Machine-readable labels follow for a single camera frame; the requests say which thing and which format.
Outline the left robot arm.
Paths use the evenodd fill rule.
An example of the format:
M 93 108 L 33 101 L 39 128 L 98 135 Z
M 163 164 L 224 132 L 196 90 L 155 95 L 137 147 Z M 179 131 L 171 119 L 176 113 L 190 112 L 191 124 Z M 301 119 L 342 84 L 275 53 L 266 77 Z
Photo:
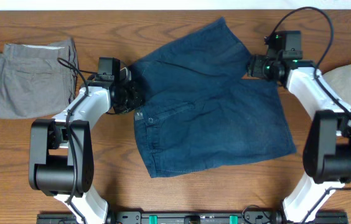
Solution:
M 77 97 L 51 119 L 37 119 L 30 131 L 29 184 L 62 202 L 70 213 L 40 214 L 38 223 L 115 223 L 109 203 L 93 183 L 91 130 L 104 114 L 126 114 L 144 103 L 128 66 L 101 57 L 97 72 L 82 79 Z

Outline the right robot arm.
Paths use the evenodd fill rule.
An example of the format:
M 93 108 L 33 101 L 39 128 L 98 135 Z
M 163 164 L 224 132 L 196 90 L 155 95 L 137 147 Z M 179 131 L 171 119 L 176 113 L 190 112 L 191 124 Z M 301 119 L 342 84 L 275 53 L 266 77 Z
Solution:
M 269 221 L 339 223 L 342 215 L 318 211 L 336 191 L 349 189 L 351 106 L 327 84 L 316 64 L 303 58 L 299 31 L 274 31 L 264 42 L 267 52 L 252 56 L 248 76 L 278 82 L 312 120 L 302 155 L 304 174 Z

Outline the dark blue denim shorts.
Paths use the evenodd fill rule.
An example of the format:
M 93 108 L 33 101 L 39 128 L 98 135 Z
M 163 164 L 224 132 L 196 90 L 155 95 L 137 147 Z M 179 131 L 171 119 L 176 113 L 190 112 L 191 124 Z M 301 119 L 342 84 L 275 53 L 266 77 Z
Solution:
M 246 79 L 249 59 L 218 19 L 132 64 L 146 100 L 135 111 L 134 135 L 152 178 L 296 152 L 277 84 Z

